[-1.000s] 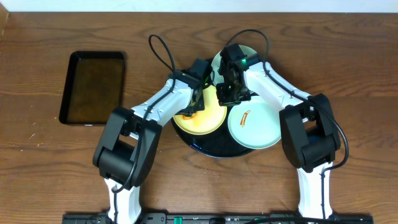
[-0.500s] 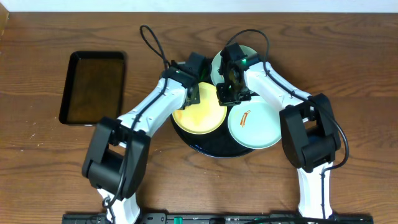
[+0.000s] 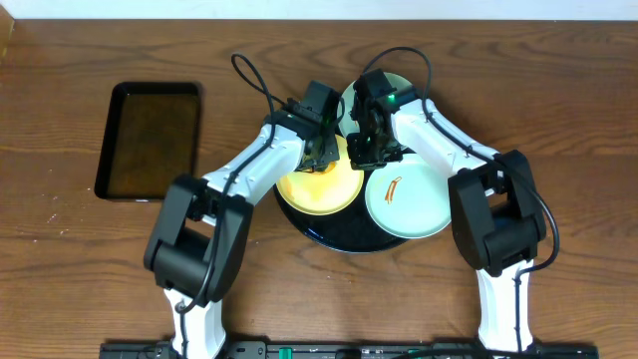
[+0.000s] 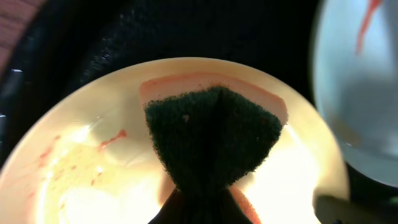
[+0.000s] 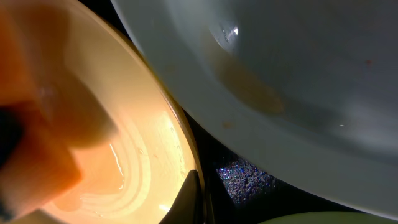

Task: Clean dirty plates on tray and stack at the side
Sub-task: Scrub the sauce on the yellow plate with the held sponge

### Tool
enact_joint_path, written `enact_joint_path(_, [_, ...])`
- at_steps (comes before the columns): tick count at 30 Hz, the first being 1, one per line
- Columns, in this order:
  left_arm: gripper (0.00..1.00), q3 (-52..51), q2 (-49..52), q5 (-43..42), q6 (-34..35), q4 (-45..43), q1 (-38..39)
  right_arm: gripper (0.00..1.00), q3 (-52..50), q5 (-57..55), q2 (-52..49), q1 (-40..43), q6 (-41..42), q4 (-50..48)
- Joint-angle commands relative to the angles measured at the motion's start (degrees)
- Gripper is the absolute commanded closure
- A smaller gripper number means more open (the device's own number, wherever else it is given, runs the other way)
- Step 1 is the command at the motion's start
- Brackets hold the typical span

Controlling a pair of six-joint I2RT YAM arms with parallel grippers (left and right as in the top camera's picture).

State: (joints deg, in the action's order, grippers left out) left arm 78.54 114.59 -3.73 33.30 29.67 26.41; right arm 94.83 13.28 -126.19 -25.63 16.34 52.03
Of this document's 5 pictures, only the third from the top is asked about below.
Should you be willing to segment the orange green sponge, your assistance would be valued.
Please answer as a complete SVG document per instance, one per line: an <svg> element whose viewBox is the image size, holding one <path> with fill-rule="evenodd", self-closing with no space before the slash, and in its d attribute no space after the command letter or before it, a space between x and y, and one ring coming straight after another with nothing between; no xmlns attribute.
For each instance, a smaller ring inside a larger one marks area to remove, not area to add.
<svg viewBox="0 0 638 359"><path fill-rule="evenodd" d="M333 171L335 167L336 167L336 163L335 162L331 162L331 163L328 163L326 166L315 166L315 167L311 168L308 171L308 173L309 174L325 175L325 174L328 174L331 171Z"/></svg>

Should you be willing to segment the yellow plate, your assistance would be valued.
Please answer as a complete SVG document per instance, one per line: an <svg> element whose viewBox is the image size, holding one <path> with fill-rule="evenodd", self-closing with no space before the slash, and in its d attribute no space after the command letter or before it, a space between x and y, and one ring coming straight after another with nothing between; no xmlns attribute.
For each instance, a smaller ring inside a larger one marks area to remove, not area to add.
<svg viewBox="0 0 638 359"><path fill-rule="evenodd" d="M340 159L325 172L294 172L277 182L276 189L294 209L328 215L347 207L359 194L364 172L351 168L346 140L336 136L336 142Z"/></svg>

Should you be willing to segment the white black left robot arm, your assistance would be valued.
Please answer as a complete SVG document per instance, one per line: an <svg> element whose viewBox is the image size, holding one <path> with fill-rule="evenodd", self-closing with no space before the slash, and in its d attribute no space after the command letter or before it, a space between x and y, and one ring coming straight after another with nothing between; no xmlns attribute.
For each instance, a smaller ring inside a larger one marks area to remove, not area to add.
<svg viewBox="0 0 638 359"><path fill-rule="evenodd" d="M215 358L226 332L222 299L240 269L254 208L282 177L316 163L341 118L277 111L256 139L222 168L169 186L144 254L172 309L173 358Z"/></svg>

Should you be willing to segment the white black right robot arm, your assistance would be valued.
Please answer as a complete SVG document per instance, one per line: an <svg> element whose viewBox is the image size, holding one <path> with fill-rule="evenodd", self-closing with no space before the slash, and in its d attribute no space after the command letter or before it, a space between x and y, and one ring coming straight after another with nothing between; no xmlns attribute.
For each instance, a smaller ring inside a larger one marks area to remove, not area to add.
<svg viewBox="0 0 638 359"><path fill-rule="evenodd" d="M555 223L537 193L529 162L518 151L500 154L446 119L430 99L386 95L346 104L358 129L348 137L356 167L386 166L386 153L409 149L446 181L444 198L453 238L477 272L478 339L491 351L525 352L527 288L537 247Z"/></svg>

